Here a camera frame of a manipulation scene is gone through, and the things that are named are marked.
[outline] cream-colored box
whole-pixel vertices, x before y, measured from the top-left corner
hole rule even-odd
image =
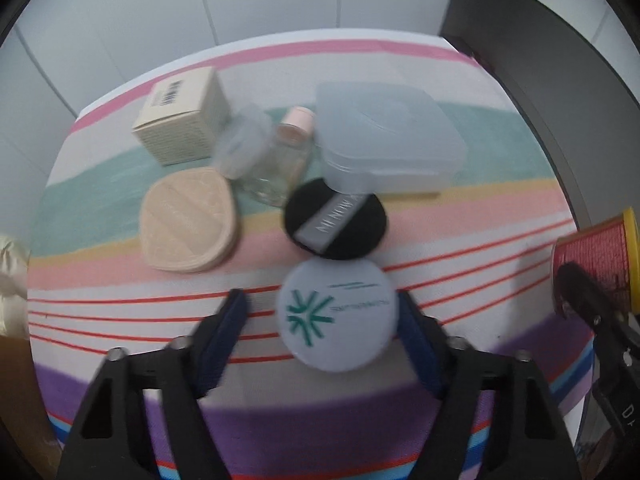
[[[133,133],[166,166],[211,156],[229,116],[218,74],[206,66],[157,82]]]

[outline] transparent bottle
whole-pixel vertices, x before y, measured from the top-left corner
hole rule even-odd
[[[242,188],[260,202],[282,207],[306,171],[313,124],[311,110],[291,108],[277,126],[271,147],[242,177]]]

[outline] translucent plastic container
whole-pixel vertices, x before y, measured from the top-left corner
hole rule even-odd
[[[316,98],[322,176],[347,194],[437,192],[466,144],[426,92],[384,83],[323,83]]]

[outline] table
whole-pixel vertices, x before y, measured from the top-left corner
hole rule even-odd
[[[146,190],[162,168],[130,127],[153,83],[213,65],[233,110],[254,102],[279,119],[313,107],[331,80],[426,90],[468,145],[440,195],[383,198],[388,233],[370,258],[424,312],[477,348],[532,352],[563,413],[591,384],[591,333],[553,314],[549,259],[575,229],[562,190],[526,122],[497,82],[442,38],[381,30],[320,30],[217,46],[153,70],[86,108],[51,172],[33,232],[29,324],[38,382],[64,442],[88,382],[114,346],[143,352],[187,334],[225,292],[243,287],[252,311],[222,385],[201,406],[235,478],[404,478],[438,403],[418,385],[398,341],[345,374],[305,367],[276,333],[274,297],[307,254],[280,228],[280,211],[237,193],[242,237],[230,259],[200,274],[148,268],[138,241]],[[317,176],[317,161],[308,178]],[[164,478],[176,471],[152,392],[146,398]],[[475,478],[491,399],[478,407],[464,478]]]

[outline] green logo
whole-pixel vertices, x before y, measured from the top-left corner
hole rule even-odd
[[[298,329],[300,329],[302,337],[305,340],[305,344],[307,346],[313,346],[314,344],[311,339],[312,333],[316,334],[318,339],[324,338],[324,334],[320,332],[316,323],[335,322],[333,317],[318,316],[318,312],[331,303],[334,300],[334,297],[327,296],[324,300],[321,300],[320,303],[314,306],[314,301],[318,295],[317,290],[314,290],[306,301],[303,301],[299,290],[294,290],[292,294],[293,299],[296,302],[296,306],[287,306],[287,312],[294,314],[294,316],[287,316],[287,321],[290,323],[289,331],[292,334],[295,334]]]

